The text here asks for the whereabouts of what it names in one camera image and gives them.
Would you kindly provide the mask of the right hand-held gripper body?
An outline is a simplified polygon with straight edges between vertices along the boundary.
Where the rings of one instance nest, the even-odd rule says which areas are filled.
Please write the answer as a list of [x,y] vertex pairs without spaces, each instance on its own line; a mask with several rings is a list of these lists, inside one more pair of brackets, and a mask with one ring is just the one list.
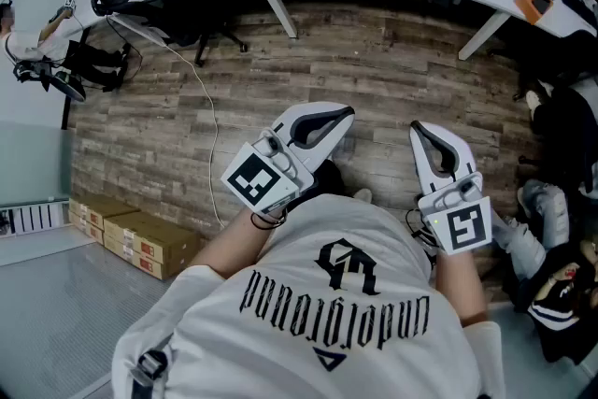
[[482,194],[482,184],[475,172],[418,202],[424,223],[447,255],[491,243],[491,200]]

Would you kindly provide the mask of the person's left forearm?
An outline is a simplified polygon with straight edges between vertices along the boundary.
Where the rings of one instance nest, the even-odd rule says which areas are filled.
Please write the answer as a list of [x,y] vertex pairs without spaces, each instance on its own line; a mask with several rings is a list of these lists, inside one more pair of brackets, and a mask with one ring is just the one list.
[[228,225],[190,261],[191,266],[208,266],[221,278],[229,278],[258,260],[284,208],[260,217],[244,207]]

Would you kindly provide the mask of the black office chair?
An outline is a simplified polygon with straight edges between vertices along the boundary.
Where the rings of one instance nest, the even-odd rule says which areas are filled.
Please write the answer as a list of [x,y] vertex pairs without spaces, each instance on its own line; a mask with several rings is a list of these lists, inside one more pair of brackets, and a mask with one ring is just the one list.
[[148,27],[157,28],[163,33],[166,44],[175,43],[189,47],[199,43],[194,63],[202,67],[202,55],[207,41],[213,35],[221,35],[232,40],[241,53],[246,53],[248,45],[236,37],[228,28],[221,9],[212,0],[166,0],[161,6],[156,1],[132,0],[91,0],[91,6],[97,16],[105,17],[117,14],[144,20]]

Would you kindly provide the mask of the orange box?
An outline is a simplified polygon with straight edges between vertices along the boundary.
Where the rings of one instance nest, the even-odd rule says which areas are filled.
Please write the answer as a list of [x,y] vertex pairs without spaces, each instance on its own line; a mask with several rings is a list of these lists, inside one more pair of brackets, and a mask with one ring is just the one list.
[[553,5],[552,0],[514,0],[514,3],[531,25],[537,24]]

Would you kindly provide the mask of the white printed T-shirt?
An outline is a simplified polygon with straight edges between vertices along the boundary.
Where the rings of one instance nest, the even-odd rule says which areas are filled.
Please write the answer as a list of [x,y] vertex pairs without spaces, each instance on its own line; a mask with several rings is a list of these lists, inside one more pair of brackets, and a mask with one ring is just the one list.
[[[119,340],[115,399],[505,399],[501,330],[467,327],[436,265],[386,210],[323,194],[255,264],[181,272]],[[151,387],[132,370],[159,349]]]

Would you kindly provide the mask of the person's right forearm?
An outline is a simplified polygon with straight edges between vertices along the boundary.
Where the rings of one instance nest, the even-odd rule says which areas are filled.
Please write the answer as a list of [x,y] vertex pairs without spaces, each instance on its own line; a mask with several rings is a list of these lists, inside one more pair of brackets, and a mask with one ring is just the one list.
[[482,282],[470,251],[453,255],[438,252],[435,288],[454,308],[462,327],[488,319]]

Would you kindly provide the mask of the black trousers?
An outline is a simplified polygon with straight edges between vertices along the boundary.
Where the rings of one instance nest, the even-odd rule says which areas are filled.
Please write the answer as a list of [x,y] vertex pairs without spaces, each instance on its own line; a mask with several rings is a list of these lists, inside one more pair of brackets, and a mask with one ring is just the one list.
[[315,189],[314,196],[322,194],[332,194],[345,196],[347,193],[346,185],[342,179],[341,172],[336,164],[326,159],[314,172]]

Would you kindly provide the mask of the white table leg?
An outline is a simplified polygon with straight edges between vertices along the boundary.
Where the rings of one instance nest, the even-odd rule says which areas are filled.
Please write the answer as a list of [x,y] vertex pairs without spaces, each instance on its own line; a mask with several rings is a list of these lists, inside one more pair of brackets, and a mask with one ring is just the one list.
[[501,10],[496,10],[470,40],[460,49],[458,59],[465,61],[478,51],[483,44],[490,39],[501,26],[503,26],[511,15]]
[[285,30],[286,34],[289,38],[296,39],[298,37],[298,33],[296,27],[293,23],[293,20],[283,4],[282,0],[266,0],[270,7],[272,8],[273,12],[277,16],[280,24],[282,25],[283,29]]

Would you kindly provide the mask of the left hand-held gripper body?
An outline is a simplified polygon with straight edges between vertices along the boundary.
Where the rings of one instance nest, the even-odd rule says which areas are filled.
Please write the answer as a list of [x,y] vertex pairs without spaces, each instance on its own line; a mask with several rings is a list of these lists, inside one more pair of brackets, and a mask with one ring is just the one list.
[[300,159],[274,130],[246,142],[221,176],[221,182],[252,212],[268,215],[314,185],[318,166]]

